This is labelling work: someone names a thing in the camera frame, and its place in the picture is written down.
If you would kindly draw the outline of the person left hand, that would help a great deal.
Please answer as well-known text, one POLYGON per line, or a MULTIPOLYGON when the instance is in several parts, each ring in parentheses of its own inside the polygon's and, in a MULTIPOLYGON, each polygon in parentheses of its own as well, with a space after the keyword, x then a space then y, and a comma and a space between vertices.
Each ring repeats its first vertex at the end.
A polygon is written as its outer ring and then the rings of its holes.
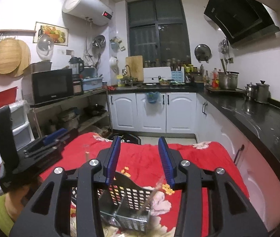
POLYGON ((18 187, 5 194, 5 209, 12 221, 16 221, 34 192, 41 186, 40 182, 18 187))

